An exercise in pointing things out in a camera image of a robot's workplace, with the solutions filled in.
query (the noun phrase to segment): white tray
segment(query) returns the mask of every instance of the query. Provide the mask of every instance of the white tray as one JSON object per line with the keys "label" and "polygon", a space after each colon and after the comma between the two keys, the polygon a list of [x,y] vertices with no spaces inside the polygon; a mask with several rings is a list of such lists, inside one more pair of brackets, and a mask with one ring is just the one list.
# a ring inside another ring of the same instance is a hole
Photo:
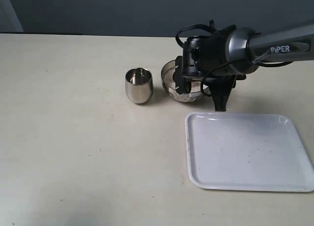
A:
{"label": "white tray", "polygon": [[311,192],[314,170],[292,121],[278,114],[191,113],[188,172],[204,189]]}

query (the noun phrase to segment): stainless steel cup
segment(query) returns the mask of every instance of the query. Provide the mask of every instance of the stainless steel cup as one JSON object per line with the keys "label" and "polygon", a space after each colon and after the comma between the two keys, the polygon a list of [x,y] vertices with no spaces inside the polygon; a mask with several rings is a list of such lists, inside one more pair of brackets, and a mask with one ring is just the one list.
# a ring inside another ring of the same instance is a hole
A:
{"label": "stainless steel cup", "polygon": [[144,68],[129,70],[126,73],[125,84],[128,98],[136,104],[148,102],[153,95],[152,73]]}

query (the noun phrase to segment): white table surface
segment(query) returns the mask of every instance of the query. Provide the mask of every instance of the white table surface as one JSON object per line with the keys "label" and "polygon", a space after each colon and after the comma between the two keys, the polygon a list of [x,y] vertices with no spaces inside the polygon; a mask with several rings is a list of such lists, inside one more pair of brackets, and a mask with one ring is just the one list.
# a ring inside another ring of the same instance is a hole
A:
{"label": "white table surface", "polygon": [[[309,226],[314,194],[205,191],[188,177],[184,119],[204,99],[164,93],[173,38],[0,35],[1,226]],[[125,72],[155,93],[130,102]],[[228,112],[290,117],[314,160],[314,62],[259,68]]]}

